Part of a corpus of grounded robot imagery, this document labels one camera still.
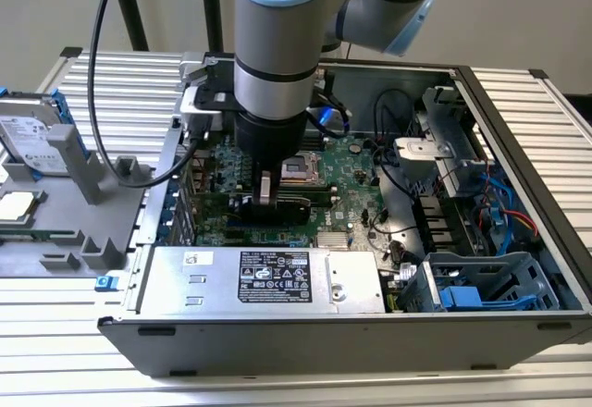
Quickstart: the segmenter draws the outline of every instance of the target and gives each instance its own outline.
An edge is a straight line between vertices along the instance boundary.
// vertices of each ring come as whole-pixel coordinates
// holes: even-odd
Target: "silver metal plate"
[[[276,253],[283,266],[244,262],[245,255],[268,253]],[[289,268],[294,259],[288,254],[295,253],[305,256],[301,260],[307,262],[306,268],[310,266],[310,277],[299,280],[298,273]],[[266,302],[245,302],[243,291],[269,296]],[[292,302],[276,302],[287,292]],[[277,248],[156,248],[141,308],[142,316],[191,315],[196,319],[384,312],[372,253]]]

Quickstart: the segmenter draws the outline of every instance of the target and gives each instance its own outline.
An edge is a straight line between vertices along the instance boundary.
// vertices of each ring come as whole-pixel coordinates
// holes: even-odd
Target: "blue tab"
[[[117,283],[119,277],[114,276],[97,276],[94,282],[94,290],[99,292],[117,291]]]

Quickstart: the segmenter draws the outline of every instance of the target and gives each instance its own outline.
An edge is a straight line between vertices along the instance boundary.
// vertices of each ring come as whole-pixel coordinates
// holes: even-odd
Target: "open computer chassis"
[[[536,86],[565,109],[542,71],[516,77],[322,61],[319,85],[330,73],[332,93],[351,110],[351,133],[338,141],[307,133],[282,186],[312,202],[308,220],[262,228],[234,211],[249,185],[232,118],[218,110],[224,104],[199,100],[208,76],[231,76],[232,63],[231,55],[207,55],[181,64],[186,90],[156,174],[175,158],[180,114],[213,114],[211,144],[177,180],[150,190],[125,303],[99,320],[140,371],[492,369],[591,339],[590,253],[488,89],[496,81]],[[192,75],[203,67],[206,74]],[[234,100],[229,79],[214,92],[223,102]],[[333,119],[323,120],[334,126]],[[574,125],[589,136],[586,123]],[[536,231],[515,221],[512,246],[496,256],[510,229],[511,218],[500,215],[508,209],[529,215]],[[485,243],[472,234],[475,224],[485,226]],[[408,227],[417,228],[395,233]],[[288,291],[284,275],[297,270],[306,287]],[[467,287],[477,300],[458,291]],[[518,306],[525,294],[535,299]]]

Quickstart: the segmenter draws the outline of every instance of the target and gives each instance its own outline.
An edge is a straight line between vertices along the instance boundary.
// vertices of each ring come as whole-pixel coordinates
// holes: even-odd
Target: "black cable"
[[[413,119],[413,100],[411,99],[409,94],[400,88],[387,88],[386,90],[382,91],[376,97],[376,99],[374,101],[374,105],[373,105],[373,123],[374,123],[374,137],[375,137],[375,139],[378,139],[378,103],[380,102],[380,99],[382,99],[384,97],[385,94],[393,93],[393,92],[401,93],[407,98],[407,100],[411,104],[411,108],[412,108],[411,119]]]
[[[380,154],[380,159],[378,160],[379,164],[380,164],[380,168],[382,169],[382,172],[385,173],[385,176],[387,176],[388,180],[390,180],[390,183],[392,183],[400,192],[404,193],[407,197],[409,197],[412,201],[415,200],[415,198],[413,197],[413,195],[408,192],[407,190],[405,190],[405,188],[400,185],[399,182],[397,182],[397,180],[395,180],[395,178],[393,178],[390,173],[387,171],[387,168],[385,167],[385,162],[383,160],[383,155],[385,150],[387,150],[385,147],[380,147],[378,149],[376,149],[374,151],[374,154],[372,154],[372,158],[374,159],[376,156],[376,153],[378,151],[382,150],[382,153]]]
[[[469,224],[471,224],[471,228],[475,232],[475,237],[477,238],[477,248],[479,243],[483,245],[483,253],[485,256],[490,256],[491,251],[489,250],[489,244],[487,243],[486,237],[483,235],[483,232],[479,229],[479,226],[476,224],[475,219],[479,214],[479,211],[485,210],[489,208],[488,205],[477,205],[471,210],[471,214],[469,215]]]
[[[416,225],[413,225],[411,227],[405,227],[405,228],[401,228],[401,229],[396,229],[395,231],[385,231],[382,230],[380,228],[376,227],[376,220],[378,219],[378,217],[380,216],[381,213],[383,213],[385,210],[382,210],[380,212],[378,212],[376,214],[376,216],[374,216],[374,218],[370,221],[370,228],[373,229],[374,231],[376,231],[377,233],[380,234],[399,234],[402,233],[404,231],[409,231],[410,229],[417,229]]]
[[[105,146],[103,145],[103,140],[101,139],[101,134],[99,132],[99,124],[96,118],[96,108],[94,107],[94,71],[96,66],[96,53],[99,47],[99,38],[101,36],[101,27],[103,26],[103,18],[105,16],[105,10],[107,7],[108,0],[100,0],[99,8],[96,13],[96,18],[94,20],[94,28],[92,29],[92,38],[91,38],[91,49],[89,53],[89,71],[88,71],[88,82],[87,82],[87,99],[88,99],[88,107],[89,107],[89,118],[91,120],[91,128],[92,128],[92,135],[94,137],[94,141],[96,142],[96,148],[101,157],[103,157],[103,163],[109,169],[111,174],[113,174],[119,185],[127,188],[150,188],[156,185],[159,185],[169,179],[171,179],[175,174],[179,173],[179,171],[190,161],[193,157],[193,154],[197,150],[199,140],[194,140],[191,142],[191,145],[187,149],[187,153],[183,155],[183,157],[173,166],[171,167],[166,173],[162,176],[150,180],[146,180],[145,182],[129,182],[126,179],[119,176],[119,173],[109,160],[109,155],[106,152]]]
[[[341,116],[341,120],[343,121],[343,132],[338,134],[335,131],[325,127],[318,121],[318,119],[313,116],[311,113],[308,113],[308,120],[313,124],[313,126],[319,130],[320,133],[325,134],[326,136],[332,139],[343,139],[348,135],[350,132],[350,118],[347,113],[347,108],[345,105],[340,102],[335,96],[327,96],[325,97],[318,88],[315,88],[315,92],[317,95],[317,99],[320,101],[322,106],[328,106],[332,109],[336,109],[339,111],[339,115]]]

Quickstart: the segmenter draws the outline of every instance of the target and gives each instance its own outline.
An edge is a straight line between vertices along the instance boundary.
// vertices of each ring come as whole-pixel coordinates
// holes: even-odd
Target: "metal bracket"
[[[447,142],[400,137],[395,143],[402,159],[434,162],[438,159],[452,159],[454,157],[454,152]]]

